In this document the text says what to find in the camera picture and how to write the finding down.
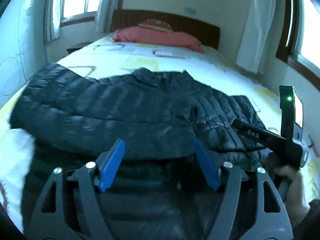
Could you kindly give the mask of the right hand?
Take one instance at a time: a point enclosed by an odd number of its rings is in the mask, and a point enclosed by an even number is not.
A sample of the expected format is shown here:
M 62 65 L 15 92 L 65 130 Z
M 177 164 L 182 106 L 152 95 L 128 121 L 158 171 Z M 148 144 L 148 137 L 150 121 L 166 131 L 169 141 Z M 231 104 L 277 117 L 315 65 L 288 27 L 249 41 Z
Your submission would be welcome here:
M 277 167 L 274 171 L 291 183 L 287 191 L 285 207 L 294 229 L 310 211 L 310 205 L 306 202 L 305 197 L 303 175 L 300 170 L 295 170 L 289 165 Z

